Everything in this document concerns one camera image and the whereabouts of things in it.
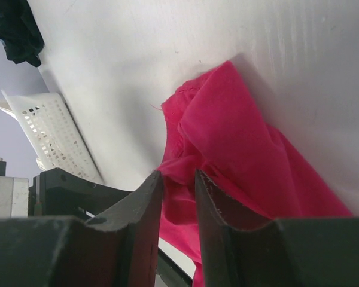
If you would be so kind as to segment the pink t shirt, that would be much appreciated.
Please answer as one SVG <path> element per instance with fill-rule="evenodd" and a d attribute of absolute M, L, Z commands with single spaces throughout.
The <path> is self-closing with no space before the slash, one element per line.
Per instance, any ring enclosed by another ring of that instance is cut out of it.
<path fill-rule="evenodd" d="M 350 217 L 351 211 L 276 128 L 265 122 L 232 62 L 185 82 L 162 103 L 167 140 L 160 237 L 195 264 L 203 286 L 194 177 L 269 218 Z"/>

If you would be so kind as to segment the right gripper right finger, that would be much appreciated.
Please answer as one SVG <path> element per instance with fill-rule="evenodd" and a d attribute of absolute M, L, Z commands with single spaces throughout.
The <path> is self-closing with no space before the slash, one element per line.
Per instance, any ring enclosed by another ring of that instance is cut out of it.
<path fill-rule="evenodd" d="M 195 177 L 206 286 L 359 286 L 359 218 L 267 219 Z"/>

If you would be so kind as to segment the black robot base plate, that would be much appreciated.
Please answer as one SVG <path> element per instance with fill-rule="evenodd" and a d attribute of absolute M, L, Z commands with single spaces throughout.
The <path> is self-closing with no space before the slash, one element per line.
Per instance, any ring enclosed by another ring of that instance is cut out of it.
<path fill-rule="evenodd" d="M 193 286 L 193 279 L 160 248 L 158 248 L 156 275 L 166 286 Z"/>

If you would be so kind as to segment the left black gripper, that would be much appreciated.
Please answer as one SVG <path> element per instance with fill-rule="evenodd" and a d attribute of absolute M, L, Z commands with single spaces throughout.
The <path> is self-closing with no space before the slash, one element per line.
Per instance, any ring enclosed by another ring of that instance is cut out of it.
<path fill-rule="evenodd" d="M 55 168 L 33 178 L 28 194 L 28 215 L 96 216 L 129 194 Z"/>

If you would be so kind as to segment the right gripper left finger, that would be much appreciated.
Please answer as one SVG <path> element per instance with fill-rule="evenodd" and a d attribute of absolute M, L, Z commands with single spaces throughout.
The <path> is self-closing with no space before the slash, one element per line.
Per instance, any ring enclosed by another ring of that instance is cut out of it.
<path fill-rule="evenodd" d="M 156 171 L 96 216 L 0 219 L 0 286 L 154 286 L 162 195 Z"/>

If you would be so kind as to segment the black t shirt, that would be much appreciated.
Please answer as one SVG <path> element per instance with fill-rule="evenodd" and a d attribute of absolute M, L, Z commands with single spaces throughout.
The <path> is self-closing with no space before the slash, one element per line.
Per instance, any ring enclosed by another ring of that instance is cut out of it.
<path fill-rule="evenodd" d="M 0 1 L 0 40 L 9 61 L 41 66 L 44 40 L 28 1 Z"/>

